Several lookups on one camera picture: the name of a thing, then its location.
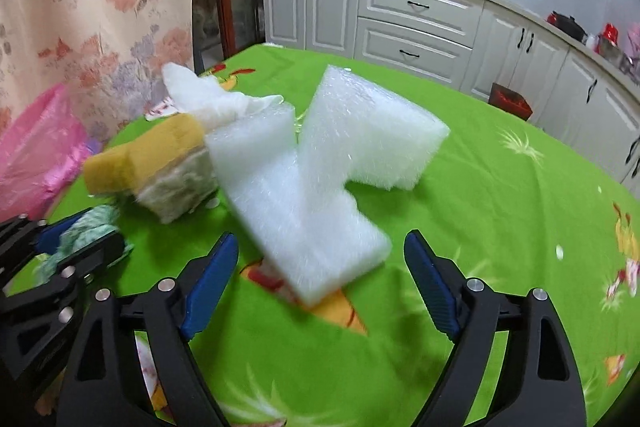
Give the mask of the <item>white lower cabinets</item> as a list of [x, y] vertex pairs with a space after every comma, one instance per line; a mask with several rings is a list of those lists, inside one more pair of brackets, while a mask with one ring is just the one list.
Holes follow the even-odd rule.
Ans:
[[264, 0], [269, 42], [396, 68], [530, 121], [629, 191], [639, 188], [639, 87], [604, 57], [504, 0]]

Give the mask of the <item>steel mixing bowl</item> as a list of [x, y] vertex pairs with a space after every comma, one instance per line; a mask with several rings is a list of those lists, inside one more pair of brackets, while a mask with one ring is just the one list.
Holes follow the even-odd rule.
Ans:
[[597, 54], [625, 74], [631, 72], [634, 67], [634, 60], [616, 46], [615, 43], [612, 43], [610, 39], [606, 38], [605, 35], [599, 36]]

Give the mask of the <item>pink lined trash bin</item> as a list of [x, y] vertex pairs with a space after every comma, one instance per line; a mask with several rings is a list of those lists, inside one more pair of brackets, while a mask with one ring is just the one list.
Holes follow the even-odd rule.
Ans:
[[99, 147], [64, 84], [41, 93], [1, 135], [1, 218], [44, 217]]

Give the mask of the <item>white tissue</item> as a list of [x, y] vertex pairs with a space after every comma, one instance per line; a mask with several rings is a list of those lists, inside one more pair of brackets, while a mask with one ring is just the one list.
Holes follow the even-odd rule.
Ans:
[[283, 102], [282, 95], [256, 98], [242, 92], [224, 90], [215, 76], [198, 77], [191, 69], [175, 63], [165, 64], [162, 75], [166, 91], [176, 109], [194, 117], [206, 132]]

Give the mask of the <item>black red electric pot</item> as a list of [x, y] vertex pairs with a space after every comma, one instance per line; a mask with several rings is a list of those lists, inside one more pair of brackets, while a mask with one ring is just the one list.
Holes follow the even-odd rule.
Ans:
[[579, 42], [586, 41], [587, 33], [572, 16], [553, 11], [547, 16], [547, 22]]

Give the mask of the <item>yellow sponge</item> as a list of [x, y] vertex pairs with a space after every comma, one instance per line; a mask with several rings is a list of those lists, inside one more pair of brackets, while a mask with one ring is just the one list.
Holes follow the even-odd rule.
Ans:
[[201, 124], [176, 114], [136, 139], [89, 157], [85, 186], [96, 196], [129, 195], [164, 225], [218, 190]]

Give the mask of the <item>white foam block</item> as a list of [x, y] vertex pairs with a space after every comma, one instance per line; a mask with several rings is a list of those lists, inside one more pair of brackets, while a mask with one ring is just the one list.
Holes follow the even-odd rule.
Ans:
[[300, 130], [300, 175], [317, 198], [349, 181], [411, 191], [449, 133], [427, 109], [330, 65]]
[[232, 212], [306, 306], [383, 263], [390, 238], [343, 187], [314, 196], [298, 161], [295, 109], [282, 103], [206, 134]]

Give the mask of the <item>green cartoon tablecloth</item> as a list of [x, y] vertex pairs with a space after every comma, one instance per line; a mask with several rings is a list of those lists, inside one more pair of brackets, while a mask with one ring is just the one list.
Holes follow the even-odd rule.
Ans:
[[618, 243], [638, 204], [548, 136], [485, 105], [390, 72], [372, 77], [434, 108], [452, 127], [410, 193], [358, 187], [394, 251], [348, 295], [366, 329], [333, 325], [248, 280], [234, 282], [195, 341], [195, 355], [230, 421], [405, 426], [450, 352], [422, 305], [400, 247], [420, 229], [439, 254], [500, 289], [550, 291], [597, 419], [639, 366], [639, 301], [605, 294], [624, 264]]

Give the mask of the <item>floral curtain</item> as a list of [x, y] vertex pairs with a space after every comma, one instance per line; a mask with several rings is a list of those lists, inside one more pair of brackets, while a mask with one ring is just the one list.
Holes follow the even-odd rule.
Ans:
[[1, 124], [65, 84], [107, 141], [165, 98], [166, 63], [191, 66], [192, 0], [1, 0]]

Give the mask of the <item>green white rag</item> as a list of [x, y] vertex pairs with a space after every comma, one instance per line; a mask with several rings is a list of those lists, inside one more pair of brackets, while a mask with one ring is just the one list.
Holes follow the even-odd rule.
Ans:
[[62, 245], [56, 251], [59, 255], [71, 254], [107, 233], [120, 232], [116, 225], [118, 217], [119, 211], [113, 205], [89, 208], [87, 213], [62, 234]]

